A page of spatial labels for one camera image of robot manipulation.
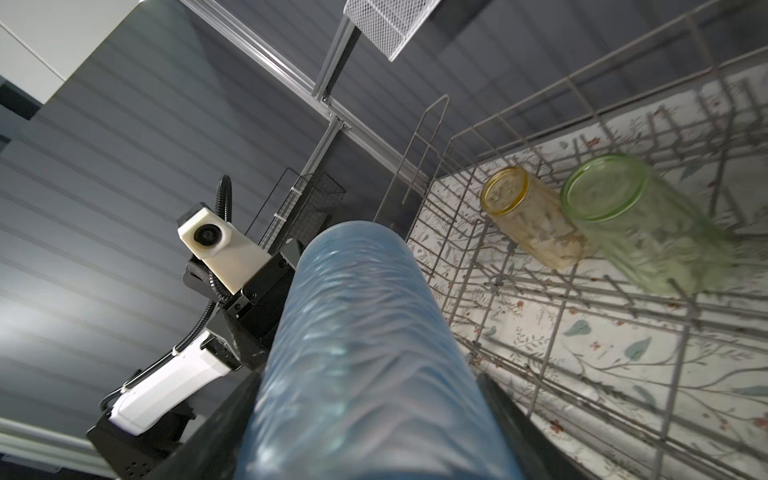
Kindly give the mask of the green glass tumbler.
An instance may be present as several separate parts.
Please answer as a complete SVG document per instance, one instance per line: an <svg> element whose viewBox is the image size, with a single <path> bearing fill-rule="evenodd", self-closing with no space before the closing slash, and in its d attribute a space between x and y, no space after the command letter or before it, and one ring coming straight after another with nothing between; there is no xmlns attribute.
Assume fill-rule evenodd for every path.
<svg viewBox="0 0 768 480"><path fill-rule="evenodd" d="M565 181L563 211L603 257L658 295L720 286L736 261L731 237L640 159L605 155Z"/></svg>

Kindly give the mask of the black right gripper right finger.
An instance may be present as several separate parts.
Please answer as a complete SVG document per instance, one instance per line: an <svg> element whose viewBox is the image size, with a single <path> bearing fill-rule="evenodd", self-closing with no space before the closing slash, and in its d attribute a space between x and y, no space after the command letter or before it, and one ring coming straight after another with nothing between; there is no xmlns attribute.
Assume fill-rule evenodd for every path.
<svg viewBox="0 0 768 480"><path fill-rule="evenodd" d="M524 479L586 479L490 375L479 374L477 385Z"/></svg>

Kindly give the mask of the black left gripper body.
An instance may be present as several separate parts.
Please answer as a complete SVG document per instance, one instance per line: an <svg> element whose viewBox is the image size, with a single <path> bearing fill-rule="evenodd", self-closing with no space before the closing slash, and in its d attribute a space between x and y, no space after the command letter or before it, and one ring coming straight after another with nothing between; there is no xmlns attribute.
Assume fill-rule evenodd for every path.
<svg viewBox="0 0 768 480"><path fill-rule="evenodd" d="M223 309L228 347L249 369L266 366L302 253L301 242L287 240Z"/></svg>

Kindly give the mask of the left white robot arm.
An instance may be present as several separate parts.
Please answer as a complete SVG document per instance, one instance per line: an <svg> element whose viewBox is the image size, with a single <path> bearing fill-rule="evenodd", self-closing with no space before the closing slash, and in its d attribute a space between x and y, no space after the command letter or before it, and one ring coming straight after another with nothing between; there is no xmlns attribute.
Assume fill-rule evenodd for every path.
<svg viewBox="0 0 768 480"><path fill-rule="evenodd" d="M180 446L195 417L191 396L232 372L266 366L303 250L288 240L228 300L210 302L165 356L102 399L87 438L118 478L146 478Z"/></svg>

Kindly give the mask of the blue plastic tumbler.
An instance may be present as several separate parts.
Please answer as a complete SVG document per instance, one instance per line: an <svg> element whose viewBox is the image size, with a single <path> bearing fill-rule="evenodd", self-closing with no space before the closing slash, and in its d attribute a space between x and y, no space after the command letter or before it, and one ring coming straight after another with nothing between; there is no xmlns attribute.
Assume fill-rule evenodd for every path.
<svg viewBox="0 0 768 480"><path fill-rule="evenodd" d="M349 221L298 263L239 479L519 479L406 243Z"/></svg>

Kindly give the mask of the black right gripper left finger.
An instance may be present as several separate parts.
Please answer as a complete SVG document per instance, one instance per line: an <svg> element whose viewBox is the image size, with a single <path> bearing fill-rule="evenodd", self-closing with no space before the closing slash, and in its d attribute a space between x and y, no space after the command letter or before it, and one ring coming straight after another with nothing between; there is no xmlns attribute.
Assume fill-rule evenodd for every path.
<svg viewBox="0 0 768 480"><path fill-rule="evenodd" d="M262 371L252 372L147 479L233 479L262 380Z"/></svg>

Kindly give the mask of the yellow glass tumbler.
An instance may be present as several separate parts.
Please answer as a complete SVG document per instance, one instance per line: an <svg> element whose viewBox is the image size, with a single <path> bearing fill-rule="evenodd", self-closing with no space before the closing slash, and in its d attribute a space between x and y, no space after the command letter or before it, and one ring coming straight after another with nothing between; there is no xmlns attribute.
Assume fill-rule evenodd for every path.
<svg viewBox="0 0 768 480"><path fill-rule="evenodd" d="M480 202L501 232L549 268L565 269L597 252L567 218L557 194L520 167L493 174Z"/></svg>

